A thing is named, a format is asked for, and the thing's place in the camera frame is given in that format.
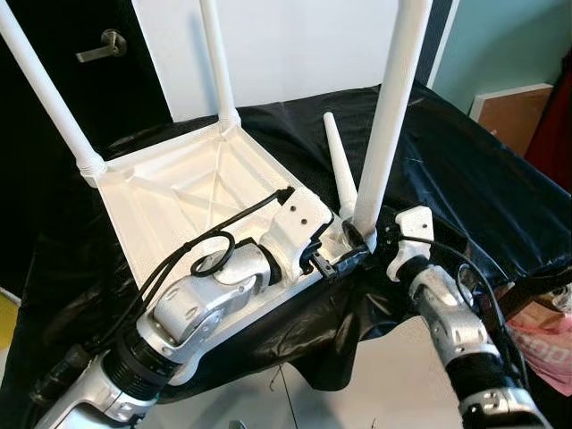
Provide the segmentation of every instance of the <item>black cable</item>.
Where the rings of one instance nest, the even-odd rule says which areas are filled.
[[[292,406],[292,401],[290,399],[290,392],[288,391],[288,384],[286,383],[286,379],[284,378],[284,372],[282,371],[282,365],[278,367],[278,371],[280,371],[280,374],[282,376],[282,382],[284,383],[284,389],[286,390],[286,398],[288,399],[290,412],[292,414],[292,418],[294,419],[294,428],[298,429],[298,422],[296,421],[296,413],[294,413],[294,407]]]
[[[197,259],[194,262],[194,264],[190,266],[190,274],[191,275],[194,275],[195,277],[207,277],[208,275],[214,274],[218,270],[223,268],[224,264],[226,264],[227,261],[231,258],[232,252],[234,251],[234,247],[236,246],[236,241],[234,240],[234,237],[232,236],[232,234],[230,234],[229,232],[226,232],[226,231],[217,231],[217,232],[214,232],[211,235],[211,237],[207,237],[205,240],[212,239],[214,237],[225,237],[229,241],[229,247],[224,252],[223,257],[221,257],[218,261],[216,261],[216,263],[214,263],[214,265],[212,265],[212,266],[210,266],[204,270],[199,270],[198,268],[200,268],[200,266],[203,264],[206,257],[201,257],[200,259]]]
[[[184,255],[189,253],[198,243],[200,243],[201,241],[204,241],[204,240],[208,240],[208,239],[213,238],[213,237],[218,237],[218,236],[223,236],[223,237],[226,237],[227,239],[229,239],[228,236],[231,236],[231,235],[228,232],[222,233],[223,232],[222,230],[224,228],[232,225],[233,223],[236,223],[237,221],[239,221],[240,219],[243,219],[244,217],[246,217],[248,215],[253,214],[254,212],[256,212],[256,210],[259,210],[261,207],[266,206],[267,204],[271,203],[275,199],[277,199],[280,204],[283,204],[284,201],[286,201],[292,195],[293,192],[294,192],[294,188],[292,188],[292,187],[288,187],[286,189],[278,189],[275,192],[273,192],[272,194],[270,194],[268,197],[260,200],[256,204],[254,204],[253,206],[246,208],[245,210],[234,215],[230,219],[227,219],[226,221],[219,223],[215,227],[204,232],[203,234],[196,237],[195,239],[193,239],[191,241],[187,241],[180,248],[177,248],[176,250],[174,250],[171,253],[171,255],[166,257],[157,266],[157,268],[149,275],[149,277],[147,278],[145,283],[143,283],[143,285],[141,286],[141,289],[139,290],[137,296],[131,301],[131,303],[127,306],[125,311],[119,316],[119,318],[115,321],[115,323],[111,326],[111,328],[109,328],[107,330],[107,332],[104,335],[102,335],[101,339],[98,340],[95,344],[87,345],[86,349],[90,353],[97,354],[98,352],[105,349],[109,345],[110,341],[113,342],[113,338],[114,338],[115,333],[122,327],[122,325],[124,324],[127,317],[130,315],[130,313],[133,311],[133,309],[136,307],[136,305],[141,301],[141,299],[143,298],[143,296],[145,295],[145,293],[147,292],[149,287],[151,287],[151,284],[153,284],[153,281],[155,280],[155,278],[160,275],[160,277],[159,277],[159,279],[157,279],[154,287],[152,288],[152,290],[149,291],[149,293],[147,294],[147,296],[145,298],[145,301],[143,302],[143,311],[145,311],[145,307],[151,302],[151,300],[153,299],[153,297],[155,296],[157,291],[160,289],[161,284],[164,282],[164,279],[167,277],[169,272],[174,268],[176,263],[179,262],[179,260],[181,260],[181,258]],[[227,253],[223,257],[224,262],[226,262],[228,260],[228,258],[231,257],[231,253],[234,249],[233,241],[234,241],[233,237],[231,239],[229,239],[229,242],[231,243],[231,245],[230,245],[231,251],[227,250]],[[221,262],[222,261],[219,261],[216,265],[222,266],[223,263],[221,264]]]
[[[463,255],[461,252],[459,252],[455,248],[452,248],[451,246],[440,243],[439,241],[421,239],[418,237],[408,237],[408,236],[400,236],[400,240],[416,241],[418,243],[430,244],[430,245],[435,246],[437,248],[442,248],[443,250],[446,250],[446,251],[450,252],[451,254],[455,255],[456,257],[461,259],[465,264],[467,264],[468,266],[471,267],[473,272],[479,277],[479,280],[481,281],[481,283],[485,287],[486,294],[488,295],[489,300],[491,301],[492,308],[494,309],[494,314],[496,316],[497,325],[498,325],[498,329],[499,329],[498,330],[499,336],[497,338],[497,347],[499,348],[499,352],[503,357],[503,360],[504,360],[505,365],[506,365],[506,369],[507,369],[507,371],[514,374],[517,378],[520,378],[521,382],[523,383],[525,388],[528,390],[529,386],[528,386],[528,376],[526,374],[525,360],[522,356],[522,353],[520,352],[520,350],[516,346],[516,344],[514,344],[512,337],[508,333],[508,330],[506,327],[506,321],[504,319],[504,315],[502,314],[501,308],[499,307],[499,303],[497,302],[497,299],[494,296],[494,291],[492,290],[491,284],[486,280],[486,277],[484,277],[484,274],[481,272],[481,270],[479,270],[479,268],[475,265],[475,263],[473,261],[471,261],[465,255]],[[511,363],[513,363],[514,357],[512,357],[510,355],[509,344],[510,344],[510,348],[513,351],[513,354],[517,356],[517,363],[516,363],[517,372],[516,373],[513,371],[513,368],[510,365]]]
[[[32,429],[39,420],[41,408],[38,404],[30,401],[21,420],[21,429]]]
[[[467,307],[469,307],[469,308],[471,309],[471,311],[472,311],[473,313],[475,313],[475,310],[473,309],[473,306],[471,305],[470,302],[468,302],[468,299],[467,299],[467,297],[465,296],[465,293],[463,292],[462,287],[461,287],[461,278],[460,278],[461,271],[463,271],[464,269],[466,269],[466,268],[468,268],[468,267],[469,267],[469,265],[468,265],[468,264],[465,264],[465,263],[463,263],[463,264],[461,264],[461,265],[458,266],[458,268],[457,268],[457,274],[455,275],[455,285],[457,286],[457,290],[458,290],[458,293],[460,293],[461,298],[463,298],[463,300],[465,301],[465,304],[467,304]]]

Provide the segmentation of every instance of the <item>door handle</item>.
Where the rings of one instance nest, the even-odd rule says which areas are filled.
[[[90,51],[78,52],[75,57],[80,63],[87,63],[107,56],[124,56],[127,53],[127,42],[115,29],[106,29],[101,33],[101,43],[103,46]]]

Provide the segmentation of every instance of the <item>black door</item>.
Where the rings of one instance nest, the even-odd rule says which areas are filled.
[[[9,0],[16,19],[94,148],[171,122],[130,0]],[[115,29],[122,57],[80,63]],[[65,147],[4,41],[0,39],[0,286],[20,294],[43,207]]]

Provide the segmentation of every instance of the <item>white floor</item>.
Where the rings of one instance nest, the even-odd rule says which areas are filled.
[[[360,343],[343,391],[314,391],[294,367],[279,369],[156,406],[140,427],[227,429],[232,420],[248,429],[461,427],[457,399],[420,317]]]

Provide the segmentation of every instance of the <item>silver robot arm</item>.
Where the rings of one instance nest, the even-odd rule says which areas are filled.
[[[458,397],[463,426],[551,427],[530,394],[507,371],[481,319],[467,305],[470,292],[430,264],[433,219],[427,207],[397,215],[399,252],[387,275],[408,288]],[[425,242],[407,240],[418,238]]]
[[[167,383],[180,385],[193,376],[210,349],[272,310],[278,299],[294,296],[302,282],[319,280],[318,272],[334,274],[334,265],[317,251],[320,234],[333,221],[330,209],[308,189],[290,189],[283,199],[258,243],[243,240],[232,243],[229,257],[227,249],[199,259],[190,275],[118,331],[113,346],[90,361],[35,427],[135,425]],[[350,271],[351,261],[366,254],[350,251],[338,271]],[[304,275],[313,270],[310,261],[317,270]]]

